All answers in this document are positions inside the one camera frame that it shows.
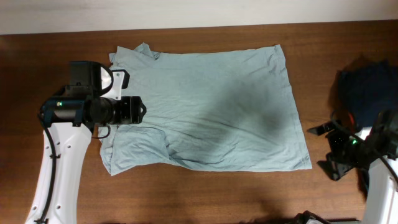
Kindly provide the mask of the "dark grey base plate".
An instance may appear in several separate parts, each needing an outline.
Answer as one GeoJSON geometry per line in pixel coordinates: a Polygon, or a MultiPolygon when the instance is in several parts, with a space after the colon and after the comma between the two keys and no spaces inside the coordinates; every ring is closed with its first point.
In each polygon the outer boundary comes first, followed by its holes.
{"type": "Polygon", "coordinates": [[[353,219],[345,220],[326,220],[308,210],[303,213],[297,214],[291,221],[287,224],[361,224],[361,221],[353,219]]]}

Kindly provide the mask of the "light teal t-shirt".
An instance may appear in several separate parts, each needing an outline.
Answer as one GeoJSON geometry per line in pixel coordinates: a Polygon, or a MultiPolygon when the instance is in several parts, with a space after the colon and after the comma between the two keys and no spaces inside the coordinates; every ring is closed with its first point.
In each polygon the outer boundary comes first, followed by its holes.
{"type": "Polygon", "coordinates": [[[118,47],[112,69],[130,74],[140,124],[112,125],[100,156],[117,175],[164,163],[190,170],[273,172],[312,168],[282,47],[210,54],[118,47]]]}

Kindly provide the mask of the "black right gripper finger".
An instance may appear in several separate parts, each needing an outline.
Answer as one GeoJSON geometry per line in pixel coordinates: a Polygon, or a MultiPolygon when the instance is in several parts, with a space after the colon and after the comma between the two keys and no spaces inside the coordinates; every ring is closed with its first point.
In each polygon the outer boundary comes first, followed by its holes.
{"type": "Polygon", "coordinates": [[[353,169],[353,166],[340,163],[339,161],[336,161],[334,157],[327,157],[324,161],[318,161],[317,165],[333,181],[340,180],[353,169]]]}
{"type": "Polygon", "coordinates": [[[307,130],[308,133],[314,134],[316,136],[321,136],[325,133],[328,133],[336,128],[335,124],[332,121],[323,123],[319,126],[315,126],[307,130]]]}

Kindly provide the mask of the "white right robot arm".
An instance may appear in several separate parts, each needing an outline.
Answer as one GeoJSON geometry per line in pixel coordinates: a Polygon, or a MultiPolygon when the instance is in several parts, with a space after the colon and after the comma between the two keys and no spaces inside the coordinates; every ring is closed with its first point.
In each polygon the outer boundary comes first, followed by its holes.
{"type": "Polygon", "coordinates": [[[331,180],[340,180],[357,168],[368,173],[365,224],[397,223],[397,110],[379,113],[365,138],[330,121],[308,130],[326,135],[331,152],[318,165],[331,180]]]}

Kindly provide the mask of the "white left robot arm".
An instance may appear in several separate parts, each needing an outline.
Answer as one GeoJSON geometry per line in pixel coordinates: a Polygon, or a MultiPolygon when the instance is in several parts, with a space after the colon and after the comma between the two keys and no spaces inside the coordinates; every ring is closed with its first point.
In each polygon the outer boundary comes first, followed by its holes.
{"type": "Polygon", "coordinates": [[[76,223],[80,177],[95,126],[139,124],[146,107],[138,96],[51,97],[41,107],[44,153],[27,223],[76,223]]]}

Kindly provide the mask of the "dark blue folded garment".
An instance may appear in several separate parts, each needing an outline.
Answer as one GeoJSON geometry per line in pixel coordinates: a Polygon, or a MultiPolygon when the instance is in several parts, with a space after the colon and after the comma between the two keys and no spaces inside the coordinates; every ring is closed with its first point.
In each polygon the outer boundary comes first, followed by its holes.
{"type": "Polygon", "coordinates": [[[371,127],[380,112],[397,109],[397,67],[383,60],[342,71],[338,98],[348,110],[356,132],[371,127]]]}

